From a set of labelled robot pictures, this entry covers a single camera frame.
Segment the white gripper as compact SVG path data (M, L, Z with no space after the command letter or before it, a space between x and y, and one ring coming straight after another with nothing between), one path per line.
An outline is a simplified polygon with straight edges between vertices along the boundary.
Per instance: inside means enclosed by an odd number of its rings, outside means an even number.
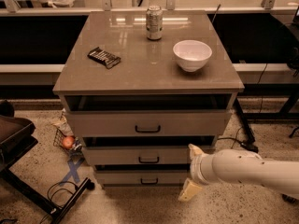
M178 196L181 202L188 202L197 195L202 190L199 184L208 185L211 183L211 156L194 144L188 144L188 148L192 160L190 166L192 179L187 178L184 182L182 191Z

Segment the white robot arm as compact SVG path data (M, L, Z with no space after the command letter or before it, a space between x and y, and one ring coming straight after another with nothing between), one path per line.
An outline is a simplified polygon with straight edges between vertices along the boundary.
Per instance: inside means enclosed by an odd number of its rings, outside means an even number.
M190 176L178 199L189 201L203 186L213 183L258 185L299 199L299 162L265 160L255 152L223 149L206 154L189 144Z

